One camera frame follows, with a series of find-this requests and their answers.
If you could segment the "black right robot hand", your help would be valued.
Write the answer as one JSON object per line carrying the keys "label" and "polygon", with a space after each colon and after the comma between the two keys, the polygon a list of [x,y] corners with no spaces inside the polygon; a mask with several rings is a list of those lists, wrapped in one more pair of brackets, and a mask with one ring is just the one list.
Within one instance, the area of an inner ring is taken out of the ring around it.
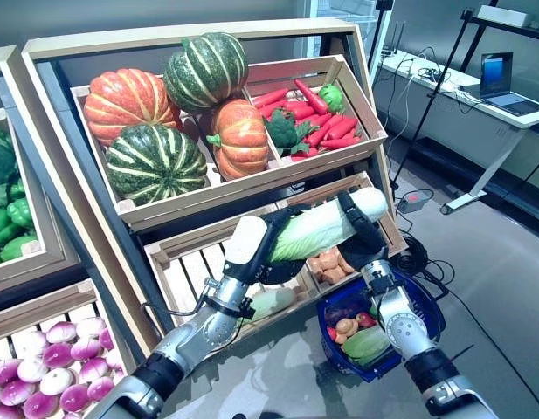
{"label": "black right robot hand", "polygon": [[338,202],[355,235],[338,245],[338,250],[345,261],[354,270],[377,260],[386,259],[388,245],[374,223],[358,208],[350,194],[340,192]]}

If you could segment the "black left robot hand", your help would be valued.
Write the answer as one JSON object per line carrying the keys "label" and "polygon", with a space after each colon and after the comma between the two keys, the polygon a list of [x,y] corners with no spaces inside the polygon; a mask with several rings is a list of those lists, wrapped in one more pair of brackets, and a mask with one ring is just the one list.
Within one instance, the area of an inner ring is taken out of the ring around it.
{"label": "black left robot hand", "polygon": [[225,251],[223,275],[246,285],[279,285],[295,277],[305,259],[271,262],[270,255],[289,220],[307,209],[300,204],[262,216],[242,216]]}

